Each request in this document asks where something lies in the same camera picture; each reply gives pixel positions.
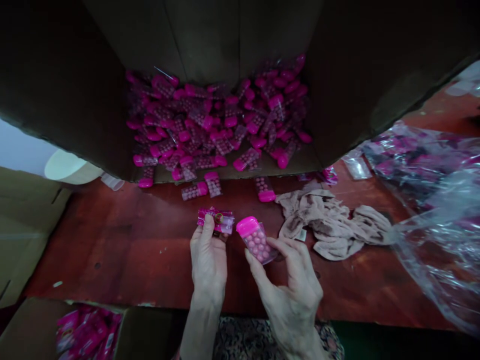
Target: hand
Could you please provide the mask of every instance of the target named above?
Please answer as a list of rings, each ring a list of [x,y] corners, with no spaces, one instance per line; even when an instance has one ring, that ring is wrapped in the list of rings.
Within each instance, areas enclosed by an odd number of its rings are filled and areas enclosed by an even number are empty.
[[[197,227],[191,237],[191,277],[195,287],[194,297],[215,304],[220,302],[221,305],[227,282],[227,253],[225,242],[212,237],[214,227],[214,218],[207,214],[203,227]]]
[[[322,359],[325,353],[314,325],[324,293],[309,251],[305,244],[295,240],[269,237],[267,242],[285,257],[288,286],[273,285],[262,264],[247,249],[245,257],[258,285],[273,336],[288,359]]]

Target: open cardboard box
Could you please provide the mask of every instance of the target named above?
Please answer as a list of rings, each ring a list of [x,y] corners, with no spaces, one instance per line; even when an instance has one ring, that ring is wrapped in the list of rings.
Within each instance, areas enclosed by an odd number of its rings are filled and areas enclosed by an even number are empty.
[[[171,314],[144,307],[105,308],[123,313],[114,360],[168,359]],[[75,304],[63,301],[28,298],[0,336],[0,359],[58,359],[55,349],[57,320],[75,309]]]
[[[262,174],[320,170],[479,56],[478,7],[455,0],[9,2],[0,23],[0,117],[135,181],[126,68],[153,72],[155,65],[183,82],[233,87],[267,57],[306,52],[314,143],[285,170],[264,156]],[[250,176],[231,166],[220,175]],[[155,181],[172,178],[159,170]]]

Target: right hand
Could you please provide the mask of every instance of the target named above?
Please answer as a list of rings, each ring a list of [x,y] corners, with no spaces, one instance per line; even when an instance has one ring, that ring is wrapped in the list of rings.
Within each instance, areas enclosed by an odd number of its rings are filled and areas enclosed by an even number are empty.
[[[271,330],[288,359],[322,359],[325,353],[315,330],[315,315],[324,292],[315,276],[304,243],[291,239],[267,239],[286,260],[288,286],[275,286],[260,262],[245,249],[245,257],[258,285]]]

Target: patterned fabric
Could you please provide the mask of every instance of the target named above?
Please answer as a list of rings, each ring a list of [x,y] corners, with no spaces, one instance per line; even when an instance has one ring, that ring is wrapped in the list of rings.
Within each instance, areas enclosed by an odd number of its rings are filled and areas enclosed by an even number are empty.
[[[315,326],[329,359],[343,360],[344,348],[328,322]],[[213,347],[214,360],[282,360],[268,320],[221,317]]]

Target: table surface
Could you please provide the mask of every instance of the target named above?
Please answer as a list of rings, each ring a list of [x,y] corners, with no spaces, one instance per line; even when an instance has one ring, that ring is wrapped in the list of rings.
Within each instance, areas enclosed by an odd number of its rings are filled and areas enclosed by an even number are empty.
[[[404,117],[409,125],[480,136],[467,117],[478,115],[480,100],[452,98],[439,92],[422,109]],[[350,208],[369,205],[388,213],[394,223],[408,217],[394,196],[374,176],[354,181],[342,161],[339,183],[329,188]],[[296,176],[271,178],[277,194],[300,189]],[[183,202],[173,183],[139,189],[126,183],[113,192],[99,179],[79,187],[53,232],[24,294],[59,300],[188,309],[193,292],[189,240],[200,207],[232,210],[237,219],[255,216],[269,236],[284,221],[275,203],[261,203],[252,179],[222,181],[224,195]],[[308,231],[306,244],[314,244]],[[227,242],[228,280],[223,311],[264,317],[257,286],[238,234]],[[350,258],[333,262],[311,252],[324,291],[321,319],[381,325],[453,329],[404,270],[390,247],[366,245]],[[284,261],[265,266],[277,285],[287,281]]]

